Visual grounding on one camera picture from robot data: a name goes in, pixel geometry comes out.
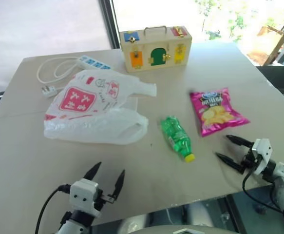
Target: black cable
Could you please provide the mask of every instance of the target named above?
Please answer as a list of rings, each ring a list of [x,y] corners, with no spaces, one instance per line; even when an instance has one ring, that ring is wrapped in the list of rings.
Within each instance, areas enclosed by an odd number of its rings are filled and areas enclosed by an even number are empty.
[[[275,202],[274,198],[273,198],[273,192],[275,190],[275,183],[274,181],[272,182],[272,188],[270,189],[270,192],[269,192],[269,199],[272,201],[272,203],[274,204],[274,206],[276,206],[279,210],[280,210],[280,207],[277,205],[277,203]]]
[[[264,202],[259,201],[258,199],[254,198],[253,196],[251,196],[251,195],[246,191],[246,189],[245,189],[246,181],[247,181],[248,178],[252,175],[252,173],[256,170],[256,168],[257,168],[256,166],[252,167],[252,169],[248,172],[248,174],[245,176],[245,178],[244,178],[244,180],[243,180],[243,191],[244,191],[244,193],[245,193],[248,197],[250,197],[252,200],[256,201],[257,203],[259,203],[259,204],[261,204],[261,205],[263,205],[263,206],[266,206],[266,207],[268,207],[268,208],[270,208],[270,209],[272,209],[272,210],[274,210],[274,211],[277,211],[277,212],[279,212],[279,213],[283,213],[281,210],[276,209],[276,208],[274,208],[274,207],[272,207],[272,206],[269,206],[269,205],[265,204]]]
[[[40,214],[39,214],[39,217],[38,217],[38,220],[37,220],[35,234],[38,234],[38,232],[39,232],[39,226],[40,226],[40,222],[41,222],[42,215],[43,215],[43,212],[45,210],[45,207],[47,206],[47,204],[49,203],[51,198],[54,196],[54,194],[56,194],[58,191],[59,191],[59,187],[51,193],[51,195],[48,197],[48,199],[46,199],[45,203],[43,204],[43,207],[40,211]]]

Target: wooden box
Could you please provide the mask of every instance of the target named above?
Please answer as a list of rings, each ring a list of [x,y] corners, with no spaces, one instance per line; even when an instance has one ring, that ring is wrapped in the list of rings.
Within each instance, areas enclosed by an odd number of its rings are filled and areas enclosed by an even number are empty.
[[[128,72],[184,65],[188,61],[191,35],[184,26],[152,27],[120,32]]]

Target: white power strip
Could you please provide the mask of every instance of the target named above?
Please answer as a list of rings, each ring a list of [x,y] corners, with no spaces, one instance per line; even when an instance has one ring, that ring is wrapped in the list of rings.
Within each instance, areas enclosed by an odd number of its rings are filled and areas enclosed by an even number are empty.
[[[103,62],[100,62],[87,55],[83,55],[80,58],[78,58],[77,66],[84,70],[93,69],[93,68],[101,69],[101,70],[111,69],[109,65],[106,65]]]

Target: pink snack bag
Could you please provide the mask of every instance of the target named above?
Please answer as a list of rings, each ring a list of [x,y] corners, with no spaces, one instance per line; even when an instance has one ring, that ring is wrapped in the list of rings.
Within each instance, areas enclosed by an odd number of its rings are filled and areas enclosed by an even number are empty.
[[[213,92],[190,93],[191,102],[202,123],[202,136],[208,136],[226,127],[250,123],[230,105],[228,88]]]

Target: yellow bottle cap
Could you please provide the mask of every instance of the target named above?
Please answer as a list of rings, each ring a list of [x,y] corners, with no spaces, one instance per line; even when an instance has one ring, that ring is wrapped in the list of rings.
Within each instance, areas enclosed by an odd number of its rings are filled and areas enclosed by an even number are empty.
[[[194,161],[194,160],[195,160],[195,155],[193,155],[193,154],[187,155],[187,156],[184,158],[184,160],[185,160],[185,162]]]

